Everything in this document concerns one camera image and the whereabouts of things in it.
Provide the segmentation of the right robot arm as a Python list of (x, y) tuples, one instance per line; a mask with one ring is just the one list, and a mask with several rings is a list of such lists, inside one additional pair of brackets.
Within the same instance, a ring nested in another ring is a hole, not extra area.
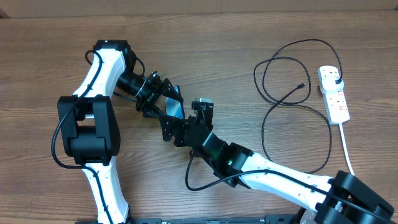
[(239, 144), (228, 144), (212, 132), (213, 107), (199, 104), (194, 117), (159, 118), (164, 141), (191, 148), (191, 158), (203, 159), (218, 178), (197, 188), (224, 182), (263, 190), (291, 201), (314, 214), (315, 223), (390, 223), (394, 208), (356, 176), (339, 171), (319, 176), (276, 164)]

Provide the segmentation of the white power strip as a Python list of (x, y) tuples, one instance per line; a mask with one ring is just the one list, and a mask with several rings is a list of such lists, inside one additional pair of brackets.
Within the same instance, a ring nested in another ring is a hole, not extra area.
[[(340, 78), (338, 69), (329, 65), (321, 66), (317, 73), (319, 82), (321, 77)], [(343, 89), (329, 94), (322, 93), (322, 96), (325, 104), (326, 115), (330, 124), (343, 124), (350, 119)]]

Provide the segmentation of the white charger plug adapter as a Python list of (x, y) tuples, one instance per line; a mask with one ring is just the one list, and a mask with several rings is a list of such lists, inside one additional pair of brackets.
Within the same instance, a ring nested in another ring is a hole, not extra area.
[(341, 91), (344, 86), (344, 81), (338, 77), (321, 77), (320, 80), (320, 90), (323, 94)]

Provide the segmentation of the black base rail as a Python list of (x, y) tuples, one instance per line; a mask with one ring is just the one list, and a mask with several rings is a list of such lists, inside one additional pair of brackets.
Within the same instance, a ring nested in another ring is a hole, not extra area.
[(133, 219), (129, 217), (128, 224), (294, 224), (300, 223), (293, 214), (266, 215), (264, 217), (251, 218), (186, 218), (162, 220), (160, 218)]

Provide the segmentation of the blue-screen Samsung smartphone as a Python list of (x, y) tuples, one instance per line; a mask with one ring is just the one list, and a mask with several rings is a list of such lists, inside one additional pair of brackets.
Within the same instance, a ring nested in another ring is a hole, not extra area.
[(185, 119), (185, 112), (183, 109), (183, 103), (171, 99), (169, 97), (165, 98), (165, 114), (167, 116), (173, 116), (178, 119)]

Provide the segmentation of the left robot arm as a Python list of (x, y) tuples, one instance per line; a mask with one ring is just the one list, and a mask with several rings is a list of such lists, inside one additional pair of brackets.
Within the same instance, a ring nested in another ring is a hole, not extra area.
[(136, 103), (147, 118), (171, 115), (184, 118), (180, 89), (156, 72), (148, 77), (134, 72), (140, 59), (126, 40), (98, 40), (90, 50), (93, 59), (80, 87), (57, 103), (61, 135), (72, 169), (82, 170), (91, 187), (98, 216), (95, 223), (133, 223), (116, 168), (121, 136), (111, 103), (115, 89)]

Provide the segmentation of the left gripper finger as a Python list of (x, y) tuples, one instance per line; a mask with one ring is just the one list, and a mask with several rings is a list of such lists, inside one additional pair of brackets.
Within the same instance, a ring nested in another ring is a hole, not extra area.
[(177, 100), (180, 103), (183, 103), (183, 98), (179, 92), (176, 91), (175, 87), (171, 84), (168, 78), (165, 78), (162, 82), (162, 95), (173, 100)]
[(160, 118), (165, 114), (158, 106), (152, 103), (144, 103), (142, 113), (145, 118)]

